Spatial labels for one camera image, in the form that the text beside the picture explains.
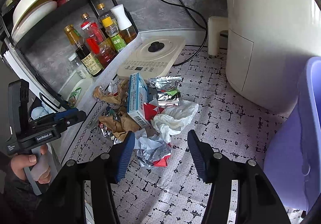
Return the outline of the person's left hand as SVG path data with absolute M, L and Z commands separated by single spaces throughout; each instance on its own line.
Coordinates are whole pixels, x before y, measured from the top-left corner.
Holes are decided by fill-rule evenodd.
M 23 181 L 26 181 L 27 177 L 24 172 L 24 168 L 29 168 L 37 164 L 37 158 L 33 155 L 20 154 L 11 158 L 10 167 L 13 173 Z M 51 169 L 50 167 L 38 178 L 37 182 L 40 184 L 48 184 L 51 181 Z

